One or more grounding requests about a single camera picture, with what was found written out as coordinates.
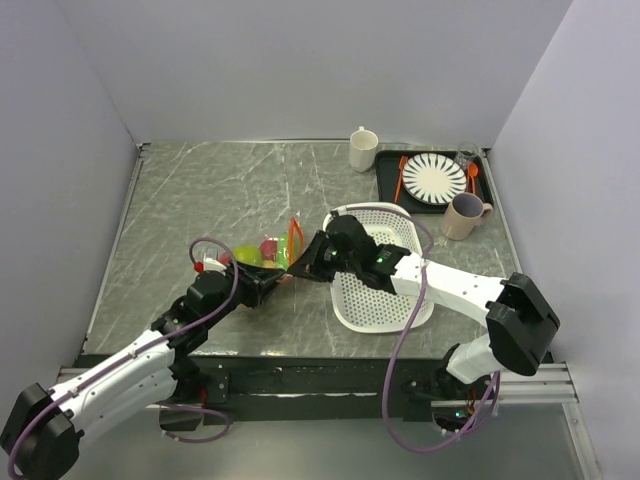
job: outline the clear glass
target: clear glass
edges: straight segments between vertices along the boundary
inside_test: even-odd
[[[458,151],[456,153],[456,162],[462,170],[467,171],[467,167],[473,162],[476,157],[480,155],[480,149],[471,142],[462,142],[458,145]]]

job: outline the red fruit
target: red fruit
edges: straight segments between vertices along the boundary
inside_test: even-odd
[[[271,260],[275,262],[278,256],[278,241],[277,240],[265,240],[260,244],[260,253],[262,253],[263,260]]]

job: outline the orange utensil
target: orange utensil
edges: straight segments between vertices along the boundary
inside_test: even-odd
[[[409,157],[405,157],[404,155],[400,157],[400,163],[398,164],[398,170],[400,170],[400,173],[398,174],[398,185],[396,185],[396,196],[393,199],[393,203],[398,203],[400,189],[402,188],[402,171],[404,170],[404,166],[407,164],[408,160]]]
[[[475,163],[470,163],[467,167],[467,173],[469,174],[469,181],[471,182],[471,193],[476,194],[476,177],[478,176],[478,166]]]

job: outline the table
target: table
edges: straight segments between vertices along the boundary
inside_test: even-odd
[[[256,243],[262,232],[278,233],[294,215],[311,238],[332,208],[377,201],[375,172],[352,171],[348,153],[346,142],[145,145],[84,353],[115,353],[184,294],[194,279],[187,256],[192,239],[210,235],[232,246]],[[498,205],[496,209],[462,242],[442,235],[441,215],[418,216],[435,236],[430,258],[481,275],[508,277],[517,260]],[[411,332],[401,356],[441,358],[451,345],[482,333],[475,321],[436,305],[431,318]],[[333,314],[329,287],[297,279],[281,287],[265,307],[227,316],[194,354],[384,358],[396,339],[394,334],[345,328]]]

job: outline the striped plate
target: striped plate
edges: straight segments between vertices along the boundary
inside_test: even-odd
[[[446,205],[467,188],[462,168],[437,153],[411,157],[402,170],[402,183],[411,196],[430,205]]]

